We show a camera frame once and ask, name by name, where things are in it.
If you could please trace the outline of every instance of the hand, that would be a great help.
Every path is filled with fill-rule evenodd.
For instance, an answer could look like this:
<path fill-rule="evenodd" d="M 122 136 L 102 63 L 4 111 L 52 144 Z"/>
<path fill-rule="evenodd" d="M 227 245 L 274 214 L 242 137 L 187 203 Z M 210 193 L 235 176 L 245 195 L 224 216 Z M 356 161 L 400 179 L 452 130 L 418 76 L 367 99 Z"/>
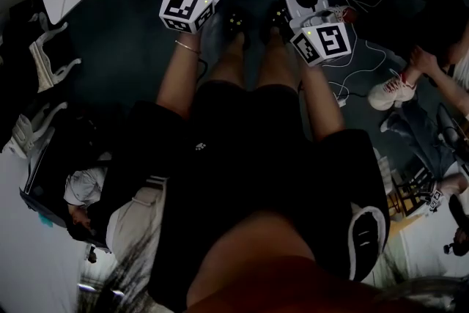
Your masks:
<path fill-rule="evenodd" d="M 440 69 L 436 56 L 422 50 L 419 46 L 416 46 L 410 54 L 410 64 L 429 76 L 435 70 Z"/>

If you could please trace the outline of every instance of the person's hand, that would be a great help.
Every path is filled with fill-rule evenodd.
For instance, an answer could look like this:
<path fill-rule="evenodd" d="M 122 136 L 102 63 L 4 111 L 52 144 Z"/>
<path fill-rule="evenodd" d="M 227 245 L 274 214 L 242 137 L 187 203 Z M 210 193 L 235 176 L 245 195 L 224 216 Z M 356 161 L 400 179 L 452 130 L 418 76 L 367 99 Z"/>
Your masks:
<path fill-rule="evenodd" d="M 437 58 L 435 55 L 424 51 L 416 46 L 410 54 L 410 64 L 422 73 L 431 75 L 435 70 L 439 70 Z"/>

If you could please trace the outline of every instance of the dark floor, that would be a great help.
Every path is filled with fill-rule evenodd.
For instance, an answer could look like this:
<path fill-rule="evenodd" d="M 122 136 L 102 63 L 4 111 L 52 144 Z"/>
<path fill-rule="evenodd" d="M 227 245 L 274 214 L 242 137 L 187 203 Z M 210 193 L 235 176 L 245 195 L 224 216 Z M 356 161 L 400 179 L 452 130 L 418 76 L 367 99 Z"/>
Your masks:
<path fill-rule="evenodd" d="M 272 0 L 224 0 L 249 8 L 260 22 Z M 364 0 L 375 3 L 377 0 Z M 330 4 L 345 4 L 344 0 L 329 0 Z M 118 122 L 136 100 L 154 100 L 177 34 L 166 29 L 158 17 L 161 0 L 84 0 L 67 17 L 70 34 L 83 64 L 70 74 L 60 89 L 72 102 L 93 107 L 109 122 Z M 403 15 L 413 15 L 424 3 L 422 0 L 387 0 Z M 205 30 L 203 57 L 213 65 L 220 43 L 217 29 Z M 263 44 L 253 31 L 253 43 L 245 57 L 248 87 L 256 80 L 256 71 L 263 52 Z M 341 82 L 358 69 L 371 69 L 382 59 L 359 40 L 352 64 L 346 68 L 325 68 L 330 80 Z M 359 73 L 347 81 L 351 92 L 366 94 L 371 87 L 391 76 L 388 69 L 399 71 L 405 63 L 399 58 L 388 59 L 373 73 Z M 432 116 L 441 101 L 438 91 L 423 80 L 418 86 L 421 105 Z M 363 128 L 369 132 L 374 146 L 388 155 L 397 168 L 412 157 L 410 151 L 395 135 L 381 134 L 379 124 L 385 113 L 375 111 L 366 99 L 350 97 L 343 112 L 349 128 Z M 347 158 L 337 155 L 338 161 Z"/>

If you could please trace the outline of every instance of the black shoe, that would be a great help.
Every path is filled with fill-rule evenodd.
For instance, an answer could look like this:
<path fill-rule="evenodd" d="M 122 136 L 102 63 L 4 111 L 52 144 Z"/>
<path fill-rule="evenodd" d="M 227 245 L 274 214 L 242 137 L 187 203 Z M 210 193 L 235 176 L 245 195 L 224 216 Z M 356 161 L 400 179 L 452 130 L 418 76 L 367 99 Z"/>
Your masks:
<path fill-rule="evenodd" d="M 289 26 L 287 9 L 283 7 L 279 1 L 274 1 L 270 5 L 265 15 L 264 22 L 261 25 L 261 29 L 259 30 L 259 36 L 265 45 L 269 42 L 270 30 L 272 28 L 278 28 L 280 30 L 280 35 L 284 42 L 288 42 L 293 37 L 293 32 Z"/>
<path fill-rule="evenodd" d="M 239 33 L 244 33 L 243 49 L 247 50 L 251 45 L 248 30 L 252 26 L 251 15 L 240 7 L 231 7 L 225 14 L 224 34 L 228 41 L 232 41 Z"/>

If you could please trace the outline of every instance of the bracelet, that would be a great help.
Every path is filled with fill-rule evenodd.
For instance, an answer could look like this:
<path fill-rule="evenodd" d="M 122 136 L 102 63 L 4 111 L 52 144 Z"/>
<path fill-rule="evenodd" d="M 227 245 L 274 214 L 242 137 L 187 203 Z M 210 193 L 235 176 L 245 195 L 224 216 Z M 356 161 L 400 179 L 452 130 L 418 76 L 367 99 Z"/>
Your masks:
<path fill-rule="evenodd" d="M 194 53 L 197 54 L 197 55 L 200 55 L 200 51 L 196 51 L 196 50 L 194 50 L 193 48 L 190 48 L 189 46 L 186 46 L 184 43 L 181 43 L 181 42 L 178 41 L 178 40 L 175 40 L 175 43 L 177 43 L 178 45 L 180 45 L 180 46 L 182 46 L 182 47 L 187 48 L 189 51 L 192 51 L 192 52 L 194 52 Z"/>

